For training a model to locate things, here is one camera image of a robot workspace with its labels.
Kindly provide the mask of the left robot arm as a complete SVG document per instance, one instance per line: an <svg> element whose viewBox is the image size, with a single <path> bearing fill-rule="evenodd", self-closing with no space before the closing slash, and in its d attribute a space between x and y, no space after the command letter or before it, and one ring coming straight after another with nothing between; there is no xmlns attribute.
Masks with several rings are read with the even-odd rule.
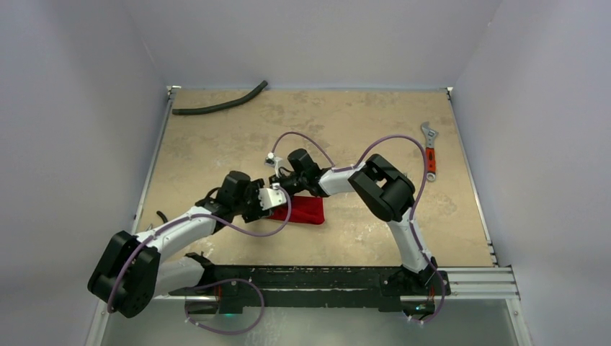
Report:
<svg viewBox="0 0 611 346"><path fill-rule="evenodd" d="M232 221L245 222L269 215L261 206L263 179L229 172L215 196L207 195L185 214L141 236L116 233L107 245L88 282L89 291L107 304L107 312L131 318L142 312L153 298L161 263L180 249L212 236Z"/></svg>

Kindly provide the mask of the red cloth napkin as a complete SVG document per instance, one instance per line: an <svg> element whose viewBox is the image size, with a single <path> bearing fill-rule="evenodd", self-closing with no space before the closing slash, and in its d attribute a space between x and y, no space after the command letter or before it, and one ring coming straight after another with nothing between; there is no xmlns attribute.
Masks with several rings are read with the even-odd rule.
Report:
<svg viewBox="0 0 611 346"><path fill-rule="evenodd" d="M289 223L321 225L326 220L323 198L294 196L291 206Z"/></svg>

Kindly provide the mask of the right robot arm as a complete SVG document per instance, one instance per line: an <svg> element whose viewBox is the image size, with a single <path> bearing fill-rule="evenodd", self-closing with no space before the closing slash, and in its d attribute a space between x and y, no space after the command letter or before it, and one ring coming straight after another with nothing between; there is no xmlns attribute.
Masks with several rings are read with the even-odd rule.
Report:
<svg viewBox="0 0 611 346"><path fill-rule="evenodd" d="M422 293L432 285L437 269L415 220L416 188L413 182L379 154L353 167L321 168L304 149L288 156L292 169L283 173L279 164L269 177L290 196L309 192L327 198L341 193L356 193L368 210L386 222L401 256L404 282L413 293Z"/></svg>

